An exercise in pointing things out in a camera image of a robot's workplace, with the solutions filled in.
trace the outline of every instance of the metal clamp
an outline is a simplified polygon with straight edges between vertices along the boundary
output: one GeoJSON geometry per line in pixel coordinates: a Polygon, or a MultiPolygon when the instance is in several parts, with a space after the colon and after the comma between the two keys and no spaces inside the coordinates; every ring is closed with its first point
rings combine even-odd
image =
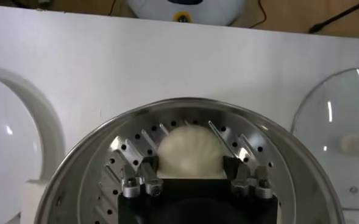
{"type": "Polygon", "coordinates": [[[259,198],[272,198],[272,190],[268,180],[268,171],[266,166],[258,166],[255,171],[257,185],[255,187],[255,195],[259,198]]]}
{"type": "Polygon", "coordinates": [[[231,183],[232,192],[237,197],[247,196],[250,190],[250,184],[247,181],[247,178],[250,176],[251,171],[247,165],[241,163],[238,166],[238,173],[236,178],[233,179],[231,183]]]}
{"type": "Polygon", "coordinates": [[[140,195],[140,181],[136,177],[133,168],[126,164],[122,169],[121,185],[123,189],[123,196],[126,198],[134,198],[140,195]]]}
{"type": "Polygon", "coordinates": [[[152,197],[158,197],[163,190],[163,180],[157,178],[149,163],[141,163],[140,174],[144,177],[146,193],[152,197]]]}

